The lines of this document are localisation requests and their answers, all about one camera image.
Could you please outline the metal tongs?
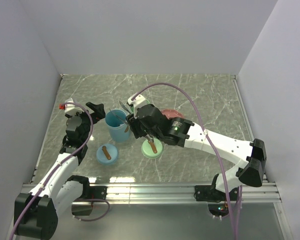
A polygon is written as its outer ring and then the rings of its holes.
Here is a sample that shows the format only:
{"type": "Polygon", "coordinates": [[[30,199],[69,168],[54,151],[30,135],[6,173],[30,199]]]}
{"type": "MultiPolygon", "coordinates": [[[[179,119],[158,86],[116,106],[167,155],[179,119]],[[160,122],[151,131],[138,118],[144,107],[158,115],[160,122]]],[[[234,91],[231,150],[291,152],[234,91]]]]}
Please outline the metal tongs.
{"type": "Polygon", "coordinates": [[[122,111],[124,111],[126,113],[125,123],[129,126],[130,134],[132,133],[134,135],[134,132],[131,129],[131,126],[130,126],[130,122],[128,121],[130,115],[132,115],[132,119],[131,120],[132,120],[133,123],[136,120],[134,118],[134,108],[132,106],[127,107],[122,101],[119,101],[119,104],[120,104],[120,106],[122,108],[120,110],[122,110],[122,111]]]}

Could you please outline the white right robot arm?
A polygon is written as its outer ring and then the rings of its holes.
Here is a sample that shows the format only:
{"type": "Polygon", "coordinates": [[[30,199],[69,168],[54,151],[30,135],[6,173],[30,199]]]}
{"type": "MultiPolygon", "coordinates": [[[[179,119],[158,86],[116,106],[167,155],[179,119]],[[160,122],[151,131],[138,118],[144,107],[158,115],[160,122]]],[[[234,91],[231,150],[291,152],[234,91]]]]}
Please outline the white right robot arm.
{"type": "Polygon", "coordinates": [[[150,103],[141,106],[129,104],[132,113],[126,117],[135,138],[153,137],[169,146],[195,149],[216,155],[233,163],[229,170],[222,170],[213,177],[210,185],[196,185],[194,198],[198,202],[220,203],[236,197],[241,185],[259,188],[267,161],[263,140],[238,140],[208,129],[182,117],[167,118],[150,103]]]}

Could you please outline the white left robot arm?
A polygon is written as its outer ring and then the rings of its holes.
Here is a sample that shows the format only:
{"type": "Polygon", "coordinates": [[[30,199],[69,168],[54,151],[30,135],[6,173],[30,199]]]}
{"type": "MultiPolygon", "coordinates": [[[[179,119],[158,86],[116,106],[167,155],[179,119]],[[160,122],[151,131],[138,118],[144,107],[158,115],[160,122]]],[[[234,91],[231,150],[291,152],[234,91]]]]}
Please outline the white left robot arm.
{"type": "Polygon", "coordinates": [[[83,161],[94,124],[106,117],[104,104],[87,102],[86,106],[69,99],[59,108],[64,110],[65,136],[56,161],[42,180],[28,193],[20,193],[14,202],[15,235],[49,240],[54,235],[58,216],[73,201],[86,201],[91,195],[89,179],[73,175],[83,161]]]}

